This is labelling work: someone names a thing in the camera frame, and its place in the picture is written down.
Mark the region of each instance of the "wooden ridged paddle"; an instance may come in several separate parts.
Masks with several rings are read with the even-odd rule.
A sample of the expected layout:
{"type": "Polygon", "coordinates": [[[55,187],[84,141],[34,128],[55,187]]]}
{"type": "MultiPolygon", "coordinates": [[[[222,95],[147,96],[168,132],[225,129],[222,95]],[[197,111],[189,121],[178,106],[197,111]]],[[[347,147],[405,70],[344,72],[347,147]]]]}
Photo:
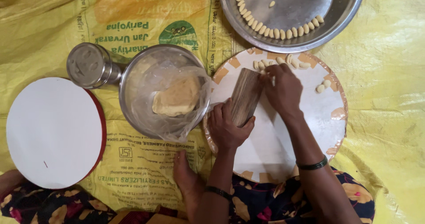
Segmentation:
{"type": "Polygon", "coordinates": [[[242,128],[254,115],[263,91],[260,76],[260,73],[247,68],[243,68],[239,75],[238,82],[233,90],[231,106],[232,121],[239,128],[242,128]]]}

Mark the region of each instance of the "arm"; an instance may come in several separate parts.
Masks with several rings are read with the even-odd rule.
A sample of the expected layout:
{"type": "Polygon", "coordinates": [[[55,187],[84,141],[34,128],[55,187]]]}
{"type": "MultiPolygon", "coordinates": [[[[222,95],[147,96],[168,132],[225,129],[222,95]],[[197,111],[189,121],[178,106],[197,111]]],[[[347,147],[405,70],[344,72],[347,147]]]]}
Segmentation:
{"type": "MultiPolygon", "coordinates": [[[[263,81],[267,98],[288,128],[297,162],[311,165],[322,161],[323,153],[299,107],[303,90],[300,80],[286,64],[269,66],[266,71],[263,81]]],[[[300,181],[319,223],[362,223],[329,164],[316,170],[300,169],[300,181]]]]}
{"type": "MultiPolygon", "coordinates": [[[[243,128],[237,128],[230,114],[231,100],[214,107],[208,119],[211,137],[218,147],[217,158],[207,186],[230,193],[236,149],[249,137],[254,128],[252,117],[243,128]]],[[[204,192],[195,214],[195,224],[226,224],[229,222],[229,201],[215,193],[204,192]]]]}

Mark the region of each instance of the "hand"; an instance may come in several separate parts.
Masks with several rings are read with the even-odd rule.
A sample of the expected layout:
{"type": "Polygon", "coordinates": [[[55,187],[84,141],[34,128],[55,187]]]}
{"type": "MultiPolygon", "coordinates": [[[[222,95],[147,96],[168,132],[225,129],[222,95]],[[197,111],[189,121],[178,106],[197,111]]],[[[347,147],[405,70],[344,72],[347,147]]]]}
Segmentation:
{"type": "Polygon", "coordinates": [[[303,116],[300,99],[303,86],[286,64],[271,65],[262,76],[266,96],[282,119],[303,116]]]}
{"type": "Polygon", "coordinates": [[[255,117],[248,120],[244,127],[238,128],[232,121],[230,106],[232,99],[226,103],[217,104],[210,112],[208,126],[211,137],[218,147],[218,151],[235,151],[249,137],[254,128],[255,117]]]}

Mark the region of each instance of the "plastic bag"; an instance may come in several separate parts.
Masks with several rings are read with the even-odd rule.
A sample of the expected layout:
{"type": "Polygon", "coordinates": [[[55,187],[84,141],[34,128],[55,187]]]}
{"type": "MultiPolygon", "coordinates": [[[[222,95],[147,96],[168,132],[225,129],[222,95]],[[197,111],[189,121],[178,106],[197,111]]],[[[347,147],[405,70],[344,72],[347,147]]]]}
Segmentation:
{"type": "Polygon", "coordinates": [[[131,112],[140,127],[161,137],[163,140],[183,143],[187,135],[207,109],[211,96],[211,78],[205,69],[197,66],[183,66],[177,60],[166,60],[149,67],[142,76],[137,97],[131,103],[131,112]],[[153,99],[158,91],[165,91],[179,80],[198,77],[200,89],[195,108],[176,117],[156,114],[152,110],[153,99]]]}

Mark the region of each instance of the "woman's left hand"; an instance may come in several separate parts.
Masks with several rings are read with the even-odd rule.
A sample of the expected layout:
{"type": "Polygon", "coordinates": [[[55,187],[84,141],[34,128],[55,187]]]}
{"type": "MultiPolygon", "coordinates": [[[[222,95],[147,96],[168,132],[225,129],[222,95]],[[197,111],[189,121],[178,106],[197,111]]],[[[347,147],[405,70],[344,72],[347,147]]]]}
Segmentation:
{"type": "Polygon", "coordinates": [[[232,99],[226,103],[217,104],[210,112],[208,126],[211,137],[218,147],[218,151],[236,151],[249,137],[254,128],[255,116],[250,118],[244,127],[238,128],[232,121],[230,106],[232,99]]]}

